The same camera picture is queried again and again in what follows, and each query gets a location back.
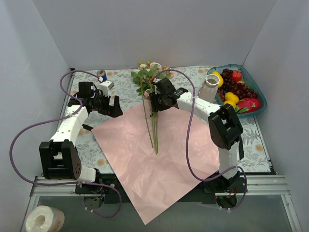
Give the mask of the pink rose flower bunch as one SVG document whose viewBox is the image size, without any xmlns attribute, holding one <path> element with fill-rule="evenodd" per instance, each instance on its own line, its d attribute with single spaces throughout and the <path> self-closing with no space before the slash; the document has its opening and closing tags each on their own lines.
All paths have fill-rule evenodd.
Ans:
<svg viewBox="0 0 309 232">
<path fill-rule="evenodd" d="M 133 82 L 138 85 L 138 95 L 142 98 L 142 105 L 146 127 L 151 142 L 151 146 L 155 153 L 159 152 L 158 145 L 158 113 L 152 109 L 150 101 L 150 94 L 155 93 L 155 82 L 163 78 L 170 79 L 173 72 L 168 71 L 168 66 L 161 66 L 157 62 L 147 61 L 146 63 L 140 61 L 137 70 L 131 72 Z"/>
</svg>

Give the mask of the pink wrapping paper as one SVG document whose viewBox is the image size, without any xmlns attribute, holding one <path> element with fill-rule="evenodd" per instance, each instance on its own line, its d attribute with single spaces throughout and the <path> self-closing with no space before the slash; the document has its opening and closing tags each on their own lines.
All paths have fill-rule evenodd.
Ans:
<svg viewBox="0 0 309 232">
<path fill-rule="evenodd" d="M 158 154 L 151 146 L 142 104 L 92 133 L 144 224 L 219 168 L 209 128 L 187 111 L 171 108 L 158 114 Z"/>
</svg>

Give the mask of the black printed ribbon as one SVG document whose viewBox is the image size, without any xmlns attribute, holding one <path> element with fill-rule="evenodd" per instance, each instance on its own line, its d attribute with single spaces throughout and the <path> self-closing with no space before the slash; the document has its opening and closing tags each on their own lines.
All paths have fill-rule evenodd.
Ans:
<svg viewBox="0 0 309 232">
<path fill-rule="evenodd" d="M 88 131 L 91 131 L 93 129 L 93 127 L 86 125 L 86 124 L 83 124 L 82 127 L 83 129 L 88 130 Z"/>
</svg>

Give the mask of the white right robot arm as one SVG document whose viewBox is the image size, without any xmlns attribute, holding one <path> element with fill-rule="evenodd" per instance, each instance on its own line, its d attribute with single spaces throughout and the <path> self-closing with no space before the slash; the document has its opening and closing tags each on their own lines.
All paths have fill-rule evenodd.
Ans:
<svg viewBox="0 0 309 232">
<path fill-rule="evenodd" d="M 211 140 L 219 151 L 219 169 L 210 177 L 199 179 L 206 189 L 229 192 L 237 188 L 247 191 L 247 178 L 241 177 L 245 172 L 238 166 L 238 160 L 244 158 L 243 127 L 233 106 L 213 104 L 195 97 L 185 88 L 176 89 L 167 78 L 155 83 L 155 92 L 150 94 L 150 100 L 155 112 L 175 107 L 208 123 Z"/>
</svg>

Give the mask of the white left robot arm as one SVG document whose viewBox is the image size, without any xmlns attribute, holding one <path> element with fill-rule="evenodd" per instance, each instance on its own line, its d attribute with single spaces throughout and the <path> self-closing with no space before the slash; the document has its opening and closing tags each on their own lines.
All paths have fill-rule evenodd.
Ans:
<svg viewBox="0 0 309 232">
<path fill-rule="evenodd" d="M 112 118 L 123 115 L 119 96 L 110 104 L 112 81 L 96 86 L 93 82 L 80 82 L 78 92 L 71 96 L 65 119 L 48 142 L 41 142 L 39 153 L 43 175 L 46 179 L 71 179 L 86 182 L 92 193 L 102 190 L 103 182 L 97 171 L 82 165 L 75 146 L 80 129 L 93 111 Z"/>
</svg>

